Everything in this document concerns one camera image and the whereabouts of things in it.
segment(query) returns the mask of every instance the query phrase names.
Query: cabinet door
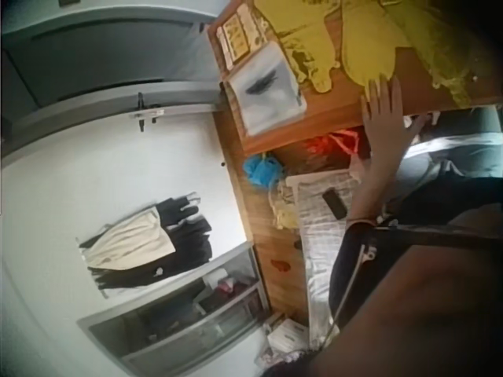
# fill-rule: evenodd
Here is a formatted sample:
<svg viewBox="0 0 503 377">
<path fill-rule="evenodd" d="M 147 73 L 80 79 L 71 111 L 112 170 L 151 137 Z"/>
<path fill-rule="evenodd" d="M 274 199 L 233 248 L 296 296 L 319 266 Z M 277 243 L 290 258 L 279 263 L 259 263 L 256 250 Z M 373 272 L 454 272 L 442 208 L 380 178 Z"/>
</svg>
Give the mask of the cabinet door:
<svg viewBox="0 0 503 377">
<path fill-rule="evenodd" d="M 118 20 L 39 35 L 10 46 L 9 52 L 44 107 L 115 86 L 182 81 L 194 71 L 202 72 L 202 77 L 218 77 L 209 43 L 207 58 L 183 53 L 201 38 L 207 43 L 198 25 L 189 23 Z M 187 72 L 191 59 L 197 64 Z"/>
<path fill-rule="evenodd" d="M 37 108 L 9 57 L 2 51 L 2 118 L 14 123 Z"/>
</svg>

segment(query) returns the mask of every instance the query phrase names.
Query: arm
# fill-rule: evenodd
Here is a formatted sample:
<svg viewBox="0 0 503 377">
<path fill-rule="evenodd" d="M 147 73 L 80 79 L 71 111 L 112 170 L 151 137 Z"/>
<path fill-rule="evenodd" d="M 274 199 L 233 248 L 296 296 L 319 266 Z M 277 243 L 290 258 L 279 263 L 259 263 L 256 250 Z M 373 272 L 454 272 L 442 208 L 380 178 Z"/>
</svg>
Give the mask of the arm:
<svg viewBox="0 0 503 377">
<path fill-rule="evenodd" d="M 373 157 L 362 184 L 353 196 L 347 226 L 357 221 L 375 222 L 403 155 L 428 119 L 427 115 L 420 115 L 406 129 L 398 79 L 394 77 L 391 80 L 390 88 L 381 76 L 379 85 L 380 95 L 377 84 L 371 82 L 369 103 L 363 96 L 361 99 L 363 124 Z"/>
</svg>

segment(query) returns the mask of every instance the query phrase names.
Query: blue scrub sponge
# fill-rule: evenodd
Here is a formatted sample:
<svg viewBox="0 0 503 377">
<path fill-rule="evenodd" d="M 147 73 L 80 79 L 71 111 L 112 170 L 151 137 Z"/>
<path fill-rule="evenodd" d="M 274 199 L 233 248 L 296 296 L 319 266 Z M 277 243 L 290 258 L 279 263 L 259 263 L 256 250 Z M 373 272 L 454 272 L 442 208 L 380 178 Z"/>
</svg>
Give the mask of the blue scrub sponge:
<svg viewBox="0 0 503 377">
<path fill-rule="evenodd" d="M 271 155 L 248 158 L 243 170 L 250 183 L 265 189 L 270 189 L 283 176 L 283 166 Z"/>
</svg>

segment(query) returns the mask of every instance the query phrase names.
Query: black shirt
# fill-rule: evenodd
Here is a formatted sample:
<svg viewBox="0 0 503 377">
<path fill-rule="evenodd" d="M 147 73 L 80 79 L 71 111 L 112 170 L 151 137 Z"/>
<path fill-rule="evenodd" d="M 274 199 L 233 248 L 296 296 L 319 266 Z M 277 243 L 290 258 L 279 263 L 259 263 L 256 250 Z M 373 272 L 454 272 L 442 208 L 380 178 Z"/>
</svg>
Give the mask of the black shirt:
<svg viewBox="0 0 503 377">
<path fill-rule="evenodd" d="M 400 206 L 399 212 L 381 225 L 391 222 L 400 225 L 446 225 L 459 214 L 491 203 L 503 203 L 503 179 L 466 178 L 457 174 L 445 174 L 422 186 Z M 357 222 L 344 234 L 343 242 L 332 269 L 329 288 L 329 305 L 332 315 L 341 302 L 347 283 L 353 274 L 362 245 L 369 242 L 374 227 Z M 356 314 L 391 267 L 402 257 L 410 245 L 400 240 L 376 242 L 376 258 L 363 263 L 351 288 L 338 325 L 344 327 Z"/>
</svg>

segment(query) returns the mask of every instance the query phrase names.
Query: finger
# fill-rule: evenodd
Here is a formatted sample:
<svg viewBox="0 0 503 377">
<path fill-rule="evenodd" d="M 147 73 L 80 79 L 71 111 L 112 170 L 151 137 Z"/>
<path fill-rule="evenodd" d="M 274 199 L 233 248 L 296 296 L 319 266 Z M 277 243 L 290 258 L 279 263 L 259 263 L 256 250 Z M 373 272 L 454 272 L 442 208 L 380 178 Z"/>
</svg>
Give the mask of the finger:
<svg viewBox="0 0 503 377">
<path fill-rule="evenodd" d="M 391 112 L 390 93 L 385 75 L 380 76 L 380 112 L 389 114 Z"/>
<path fill-rule="evenodd" d="M 418 133 L 423 129 L 428 120 L 431 119 L 429 114 L 421 114 L 417 118 L 414 119 L 412 124 L 409 127 L 409 132 L 411 138 L 415 138 Z"/>
<path fill-rule="evenodd" d="M 363 124 L 367 124 L 370 120 L 369 106 L 367 105 L 367 99 L 363 95 L 360 96 L 360 104 L 362 105 Z"/>
<path fill-rule="evenodd" d="M 379 97 L 377 96 L 377 84 L 374 80 L 369 81 L 370 90 L 370 114 L 372 116 L 379 114 Z"/>
<path fill-rule="evenodd" d="M 391 80 L 391 112 L 403 116 L 402 87 L 396 76 Z"/>
</svg>

